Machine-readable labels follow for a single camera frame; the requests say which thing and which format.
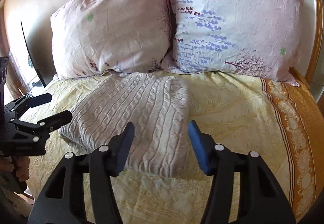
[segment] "bedsheet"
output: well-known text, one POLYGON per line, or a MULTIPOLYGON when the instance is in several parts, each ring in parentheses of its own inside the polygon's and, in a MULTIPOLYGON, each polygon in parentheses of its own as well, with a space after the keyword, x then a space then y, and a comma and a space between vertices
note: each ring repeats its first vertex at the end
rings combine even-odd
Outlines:
MULTIPOLYGON (((164 71, 160 76, 173 75, 164 71)), ((283 188, 299 220, 324 185, 324 119, 304 80, 294 74, 300 87, 255 77, 209 72, 176 75, 186 79, 191 93, 189 120, 234 152, 258 151, 283 188)), ((53 100, 30 109, 22 117, 37 122, 70 109, 111 74, 101 77, 52 81, 46 92, 53 100)), ((186 170, 178 178, 124 170, 111 178, 124 223, 200 223, 212 177, 199 169, 191 145, 186 170)), ((46 142, 47 153, 31 157, 28 186, 35 197, 69 147, 55 131, 46 142)), ((94 221, 88 175, 85 175, 88 220, 94 221)), ((239 175, 234 176, 230 220, 236 219, 239 175)))

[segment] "cable knit pattern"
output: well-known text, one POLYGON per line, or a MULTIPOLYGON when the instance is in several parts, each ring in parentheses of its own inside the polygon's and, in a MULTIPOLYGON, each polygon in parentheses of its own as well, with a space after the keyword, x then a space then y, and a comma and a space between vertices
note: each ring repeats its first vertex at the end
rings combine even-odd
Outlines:
POLYGON ((71 109, 60 135, 76 148, 93 151, 120 134, 128 121, 135 138, 126 167, 176 177, 185 165, 189 91, 183 79, 133 73, 112 75, 71 109))

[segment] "pink pillowcase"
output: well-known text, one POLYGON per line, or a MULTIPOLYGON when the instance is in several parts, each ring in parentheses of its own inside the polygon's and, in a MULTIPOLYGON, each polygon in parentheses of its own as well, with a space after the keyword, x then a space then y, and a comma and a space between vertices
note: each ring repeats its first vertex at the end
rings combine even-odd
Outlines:
POLYGON ((220 70, 298 86, 303 0, 171 0, 177 32, 162 67, 190 74, 220 70))
POLYGON ((60 79, 150 72, 169 48, 168 0, 71 0, 51 16, 60 79))

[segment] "screw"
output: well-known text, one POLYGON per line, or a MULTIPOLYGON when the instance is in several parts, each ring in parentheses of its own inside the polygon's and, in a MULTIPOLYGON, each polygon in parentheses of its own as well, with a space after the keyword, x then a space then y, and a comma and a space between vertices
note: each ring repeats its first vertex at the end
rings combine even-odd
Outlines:
POLYGON ((250 152, 250 155, 251 155, 252 157, 258 157, 258 156, 259 156, 259 153, 258 153, 257 151, 251 151, 251 152, 250 152))
POLYGON ((66 154, 64 155, 64 157, 65 157, 66 159, 70 159, 70 158, 73 157, 73 155, 74 155, 74 153, 72 153, 72 152, 68 152, 68 153, 66 153, 66 154))
POLYGON ((99 151, 100 152, 106 152, 106 151, 108 151, 109 150, 109 147, 108 146, 100 146, 99 147, 99 151))
POLYGON ((223 145, 215 145, 215 149, 217 150, 217 151, 223 151, 224 150, 224 146, 223 145))

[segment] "tree print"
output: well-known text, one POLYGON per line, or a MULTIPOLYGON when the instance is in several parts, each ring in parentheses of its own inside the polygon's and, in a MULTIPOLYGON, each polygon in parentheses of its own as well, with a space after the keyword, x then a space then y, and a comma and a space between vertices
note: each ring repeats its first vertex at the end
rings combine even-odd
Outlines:
POLYGON ((254 77, 265 77, 268 74, 270 67, 265 64, 263 58, 259 57, 256 50, 248 52, 241 50, 239 57, 236 62, 225 61, 225 64, 236 67, 234 73, 254 77))
POLYGON ((161 6, 161 12, 158 16, 158 21, 160 25, 160 29, 167 33, 169 31, 168 27, 168 19, 167 19, 167 10, 165 9, 164 5, 159 4, 161 6))
POLYGON ((160 66, 158 64, 158 61, 155 58, 152 58, 151 59, 151 64, 148 67, 148 72, 153 72, 153 71, 155 71, 157 69, 160 69, 160 66))

